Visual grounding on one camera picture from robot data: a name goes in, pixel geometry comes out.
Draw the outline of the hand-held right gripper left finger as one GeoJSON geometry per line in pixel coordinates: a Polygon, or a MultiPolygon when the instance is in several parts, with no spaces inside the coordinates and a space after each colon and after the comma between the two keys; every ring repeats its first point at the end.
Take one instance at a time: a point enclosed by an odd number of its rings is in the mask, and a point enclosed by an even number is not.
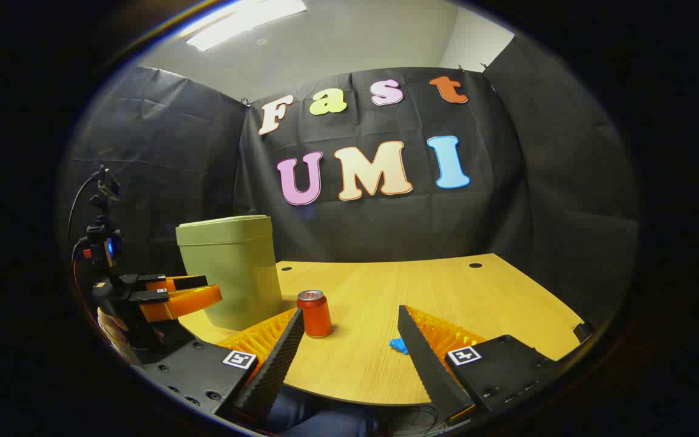
{"type": "Polygon", "coordinates": [[[239,415],[257,421],[269,415],[293,362],[305,324],[293,309],[247,329],[244,340],[268,340],[262,351],[194,339],[139,370],[167,395],[205,415],[239,415]]]}

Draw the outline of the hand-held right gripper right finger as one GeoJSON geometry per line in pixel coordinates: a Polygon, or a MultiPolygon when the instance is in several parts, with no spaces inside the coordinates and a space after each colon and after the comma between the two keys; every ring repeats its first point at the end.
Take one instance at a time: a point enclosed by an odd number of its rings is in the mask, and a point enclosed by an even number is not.
{"type": "Polygon", "coordinates": [[[483,424],[551,382],[561,363],[510,334],[489,340],[408,305],[397,331],[436,413],[447,425],[483,424]]]}

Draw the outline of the green desktop garbage bin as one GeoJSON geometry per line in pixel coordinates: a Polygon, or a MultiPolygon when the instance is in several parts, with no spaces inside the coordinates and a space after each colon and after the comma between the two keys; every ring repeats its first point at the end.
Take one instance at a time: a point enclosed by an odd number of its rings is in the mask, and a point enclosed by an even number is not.
{"type": "Polygon", "coordinates": [[[205,310],[214,326],[245,330],[281,312],[269,216],[187,222],[177,227],[177,245],[186,273],[221,290],[221,302],[205,310]]]}

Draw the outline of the red pop can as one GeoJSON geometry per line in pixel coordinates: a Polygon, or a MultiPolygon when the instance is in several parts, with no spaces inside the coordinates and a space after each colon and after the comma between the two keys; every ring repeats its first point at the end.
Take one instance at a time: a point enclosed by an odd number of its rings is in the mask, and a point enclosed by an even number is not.
{"type": "Polygon", "coordinates": [[[303,313],[305,334],[312,338],[321,338],[332,334],[333,324],[328,301],[323,291],[301,291],[297,296],[297,307],[303,313]]]}

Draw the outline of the wooden desktop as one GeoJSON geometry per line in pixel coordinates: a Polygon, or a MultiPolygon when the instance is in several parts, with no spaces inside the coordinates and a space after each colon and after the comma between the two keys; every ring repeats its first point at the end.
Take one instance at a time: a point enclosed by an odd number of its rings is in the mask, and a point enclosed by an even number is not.
{"type": "Polygon", "coordinates": [[[579,346],[582,318],[496,254],[376,263],[277,264],[285,309],[297,293],[322,290],[333,332],[300,341],[285,382],[334,400],[368,405],[429,404],[410,357],[390,347],[399,305],[447,320],[485,339],[509,334],[552,360],[579,346]]]}

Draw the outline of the person's blue trousers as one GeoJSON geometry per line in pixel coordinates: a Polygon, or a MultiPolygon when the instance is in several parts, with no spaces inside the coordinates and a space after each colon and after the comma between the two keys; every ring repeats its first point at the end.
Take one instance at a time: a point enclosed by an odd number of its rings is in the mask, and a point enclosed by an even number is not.
{"type": "Polygon", "coordinates": [[[328,400],[288,385],[261,425],[280,437],[380,437],[374,408],[328,400]]]}

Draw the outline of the ceiling light panel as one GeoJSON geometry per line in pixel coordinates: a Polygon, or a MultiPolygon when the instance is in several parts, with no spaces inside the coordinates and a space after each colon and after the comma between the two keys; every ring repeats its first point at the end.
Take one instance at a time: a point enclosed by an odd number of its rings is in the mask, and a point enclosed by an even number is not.
{"type": "Polygon", "coordinates": [[[307,11],[303,0],[239,0],[192,23],[183,31],[186,44],[200,52],[270,22],[307,11]]]}

